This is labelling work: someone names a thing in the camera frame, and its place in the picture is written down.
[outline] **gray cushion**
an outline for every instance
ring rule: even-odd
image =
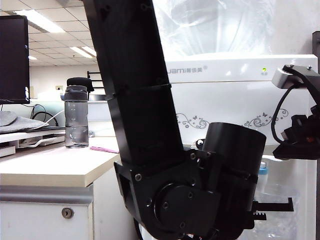
[[[13,111],[0,111],[0,127],[13,123],[17,117]]]
[[[29,118],[25,118],[22,116],[18,116],[14,122],[7,126],[0,126],[0,134],[8,134],[19,132],[23,130],[29,130],[33,128],[40,127],[44,124],[42,121],[33,120]]]

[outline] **bottle cap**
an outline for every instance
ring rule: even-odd
[[[267,175],[269,169],[267,168],[266,162],[262,161],[260,164],[259,175]]]
[[[65,102],[87,102],[87,87],[80,85],[70,85],[66,88],[64,94]]]

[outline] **floral pattern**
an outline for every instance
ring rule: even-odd
[[[279,113],[281,114],[280,117],[277,117],[275,120],[279,121],[282,120],[286,117],[288,117],[289,112],[286,109],[281,108]],[[246,121],[246,123],[243,125],[245,127],[257,127],[257,128],[261,128],[261,127],[265,127],[267,125],[269,125],[272,121],[272,116],[268,115],[266,113],[262,113],[261,115],[257,116],[256,118],[250,120],[250,121]]]
[[[195,128],[195,129],[205,129],[209,125],[209,122],[204,120],[202,117],[198,117],[195,115],[194,117],[188,118],[184,113],[177,113],[176,119],[178,124],[184,125],[187,128]]]

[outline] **black bottle lid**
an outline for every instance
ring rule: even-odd
[[[70,85],[66,88],[64,94],[65,102],[87,102],[87,87],[79,85]]]

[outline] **desk drawer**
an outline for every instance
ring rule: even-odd
[[[63,208],[73,210],[64,218]],[[92,205],[0,202],[1,240],[92,240]]]

